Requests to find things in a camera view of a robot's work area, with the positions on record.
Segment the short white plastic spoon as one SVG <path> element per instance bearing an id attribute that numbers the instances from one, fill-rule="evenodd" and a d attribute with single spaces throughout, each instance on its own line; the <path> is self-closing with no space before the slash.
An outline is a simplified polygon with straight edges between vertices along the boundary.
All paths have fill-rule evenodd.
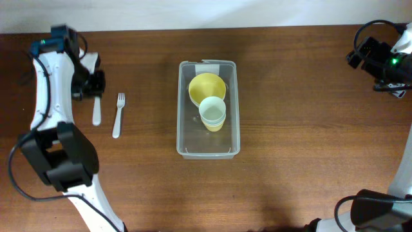
<path id="1" fill-rule="evenodd" d="M 115 123 L 113 125 L 112 137 L 114 139 L 119 138 L 120 130 L 121 130 L 121 116 L 122 116 L 122 108 L 126 104 L 126 96 L 125 93 L 119 93 L 117 98 L 117 113 L 115 117 Z"/>

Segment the long white plastic spoon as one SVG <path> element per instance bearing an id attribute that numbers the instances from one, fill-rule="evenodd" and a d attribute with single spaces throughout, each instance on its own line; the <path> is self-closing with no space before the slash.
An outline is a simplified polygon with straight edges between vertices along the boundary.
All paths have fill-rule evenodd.
<path id="1" fill-rule="evenodd" d="M 92 124 L 94 126 L 99 126 L 101 123 L 102 117 L 101 117 L 101 103 L 100 103 L 100 97 L 96 96 L 94 98 L 94 105 L 93 105 L 93 115 L 92 115 Z"/>

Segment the white plastic bowl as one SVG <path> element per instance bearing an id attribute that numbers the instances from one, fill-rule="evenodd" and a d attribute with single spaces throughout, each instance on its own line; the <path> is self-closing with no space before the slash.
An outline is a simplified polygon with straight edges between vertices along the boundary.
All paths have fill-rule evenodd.
<path id="1" fill-rule="evenodd" d="M 195 100 L 191 98 L 191 102 L 195 105 L 195 107 L 199 108 L 200 104 L 197 103 Z"/>

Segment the yellow plastic bowl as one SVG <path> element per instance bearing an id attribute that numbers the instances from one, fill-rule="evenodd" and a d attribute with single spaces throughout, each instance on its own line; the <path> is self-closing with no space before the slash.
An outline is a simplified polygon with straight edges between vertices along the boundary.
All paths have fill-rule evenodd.
<path id="1" fill-rule="evenodd" d="M 222 100 L 226 96 L 226 84 L 214 73 L 201 73 L 189 83 L 189 98 L 201 103 L 206 97 L 216 96 Z"/>

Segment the cream plastic cup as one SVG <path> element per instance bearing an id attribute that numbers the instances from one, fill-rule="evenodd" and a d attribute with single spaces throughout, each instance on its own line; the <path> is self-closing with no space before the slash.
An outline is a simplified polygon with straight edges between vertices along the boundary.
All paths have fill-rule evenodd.
<path id="1" fill-rule="evenodd" d="M 210 121 L 226 117 L 226 104 L 216 96 L 206 97 L 201 101 L 198 109 L 200 117 Z"/>

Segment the yellow plastic cup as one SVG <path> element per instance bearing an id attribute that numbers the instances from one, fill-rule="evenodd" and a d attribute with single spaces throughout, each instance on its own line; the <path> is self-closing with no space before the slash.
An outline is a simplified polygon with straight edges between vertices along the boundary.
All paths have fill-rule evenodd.
<path id="1" fill-rule="evenodd" d="M 221 122 L 219 124 L 207 124 L 206 122 L 204 122 L 203 124 L 209 131 L 217 132 L 217 131 L 221 130 L 221 128 L 224 125 L 224 122 Z"/>

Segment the green plastic cup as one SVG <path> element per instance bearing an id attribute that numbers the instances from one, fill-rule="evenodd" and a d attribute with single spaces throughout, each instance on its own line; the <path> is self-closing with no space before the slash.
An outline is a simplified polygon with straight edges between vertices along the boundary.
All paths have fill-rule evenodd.
<path id="1" fill-rule="evenodd" d="M 218 119 L 215 121 L 210 121 L 204 118 L 201 118 L 202 123 L 204 123 L 204 125 L 208 126 L 208 127 L 218 127 L 218 126 L 222 126 L 225 122 L 225 118 L 222 119 Z"/>

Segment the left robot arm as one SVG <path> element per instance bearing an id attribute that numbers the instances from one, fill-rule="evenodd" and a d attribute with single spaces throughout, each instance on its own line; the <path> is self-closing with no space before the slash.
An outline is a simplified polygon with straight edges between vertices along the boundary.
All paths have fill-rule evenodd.
<path id="1" fill-rule="evenodd" d="M 41 181 L 59 195 L 18 192 L 36 202 L 69 199 L 90 231 L 126 231 L 101 188 L 97 151 L 73 120 L 72 102 L 100 98 L 106 87 L 99 54 L 80 48 L 81 39 L 73 28 L 59 25 L 51 28 L 49 38 L 31 44 L 35 113 L 30 131 L 20 136 L 14 149 L 21 150 Z"/>

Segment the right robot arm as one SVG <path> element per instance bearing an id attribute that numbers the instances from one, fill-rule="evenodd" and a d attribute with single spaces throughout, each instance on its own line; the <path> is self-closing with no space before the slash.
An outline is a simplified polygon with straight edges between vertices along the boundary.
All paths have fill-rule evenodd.
<path id="1" fill-rule="evenodd" d="M 399 34 L 390 46 L 374 37 L 359 41 L 359 35 L 374 23 L 387 24 Z M 362 25 L 353 38 L 353 50 L 346 56 L 352 68 L 370 74 L 375 92 L 400 99 L 411 91 L 411 25 L 376 20 Z M 333 218 L 317 218 L 304 231 L 411 231 L 411 141 L 406 142 L 397 173 L 386 193 L 362 189 L 340 199 Z"/>

